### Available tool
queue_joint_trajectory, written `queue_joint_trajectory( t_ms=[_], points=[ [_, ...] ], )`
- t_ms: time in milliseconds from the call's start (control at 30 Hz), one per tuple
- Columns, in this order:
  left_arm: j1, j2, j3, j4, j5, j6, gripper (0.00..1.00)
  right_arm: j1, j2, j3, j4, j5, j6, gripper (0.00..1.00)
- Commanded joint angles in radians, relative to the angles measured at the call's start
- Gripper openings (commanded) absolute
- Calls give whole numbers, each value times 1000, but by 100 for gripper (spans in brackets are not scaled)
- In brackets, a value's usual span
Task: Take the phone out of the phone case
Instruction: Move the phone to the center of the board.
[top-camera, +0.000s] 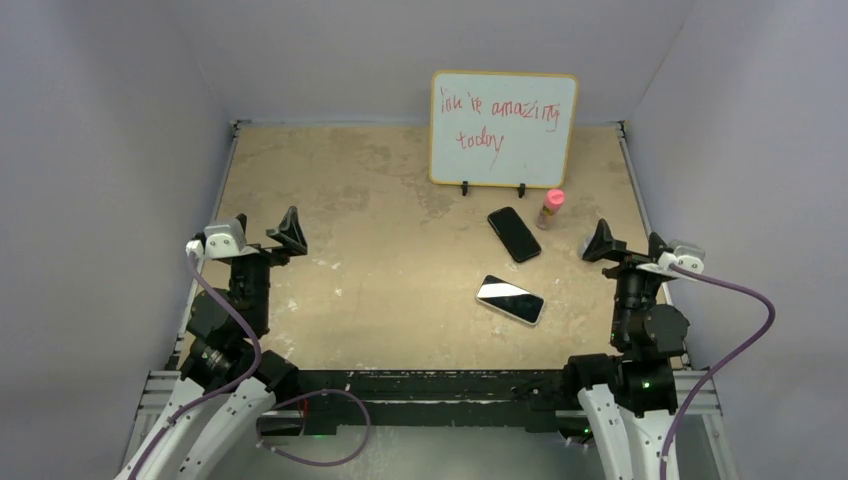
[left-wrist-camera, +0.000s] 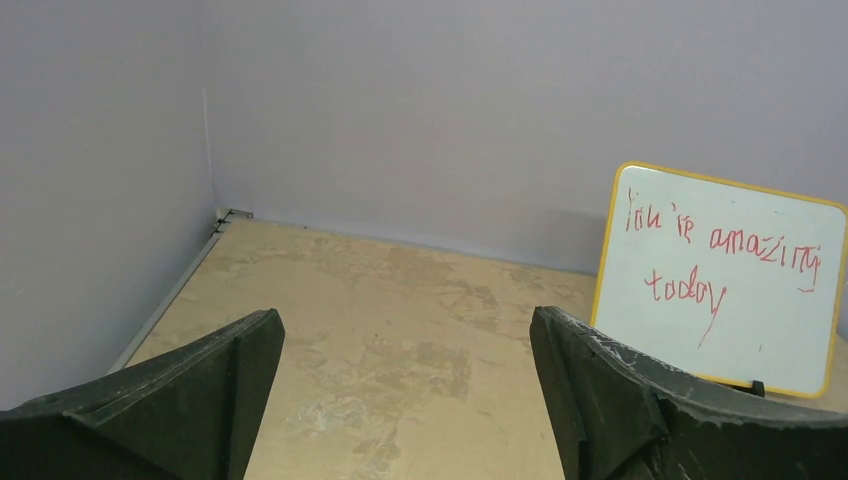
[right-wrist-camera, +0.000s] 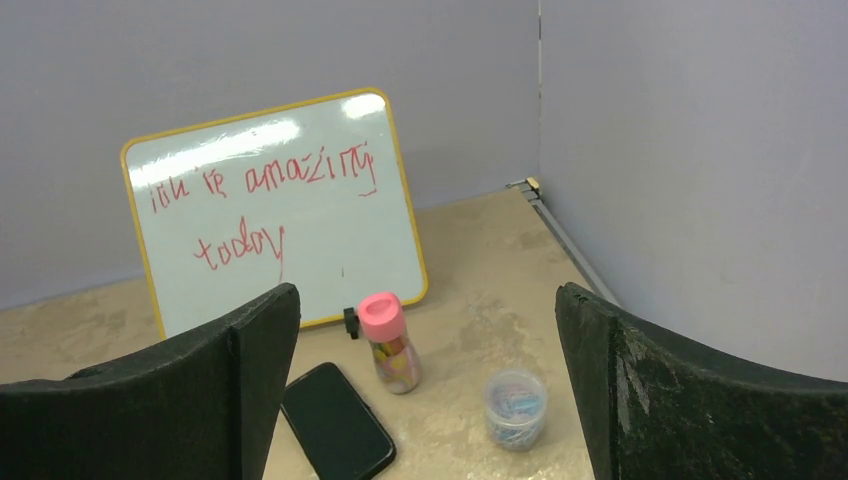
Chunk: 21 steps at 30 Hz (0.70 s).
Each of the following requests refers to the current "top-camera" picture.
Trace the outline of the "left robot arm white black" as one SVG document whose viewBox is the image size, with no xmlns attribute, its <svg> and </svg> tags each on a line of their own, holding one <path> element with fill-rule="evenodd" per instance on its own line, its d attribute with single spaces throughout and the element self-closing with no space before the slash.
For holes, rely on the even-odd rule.
<svg viewBox="0 0 848 480">
<path fill-rule="evenodd" d="M 270 273 L 308 252 L 296 207 L 266 235 L 275 246 L 246 240 L 247 217 L 216 221 L 186 245 L 201 292 L 189 308 L 194 340 L 159 418 L 121 479 L 205 479 L 266 409 L 297 399 L 297 369 L 265 351 Z"/>
</svg>

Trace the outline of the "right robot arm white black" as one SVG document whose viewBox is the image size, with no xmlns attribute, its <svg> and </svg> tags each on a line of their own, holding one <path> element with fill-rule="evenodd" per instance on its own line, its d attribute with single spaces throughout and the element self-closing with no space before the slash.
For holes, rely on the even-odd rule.
<svg viewBox="0 0 848 480">
<path fill-rule="evenodd" d="M 689 322 L 657 300 L 673 278 L 657 263 L 667 250 L 653 233 L 648 253 L 633 252 L 601 219 L 580 251 L 586 262 L 615 264 L 602 273 L 616 283 L 609 340 L 616 352 L 570 357 L 561 392 L 586 413 L 608 479 L 680 476 L 671 431 L 679 411 L 671 360 L 685 350 Z"/>
</svg>

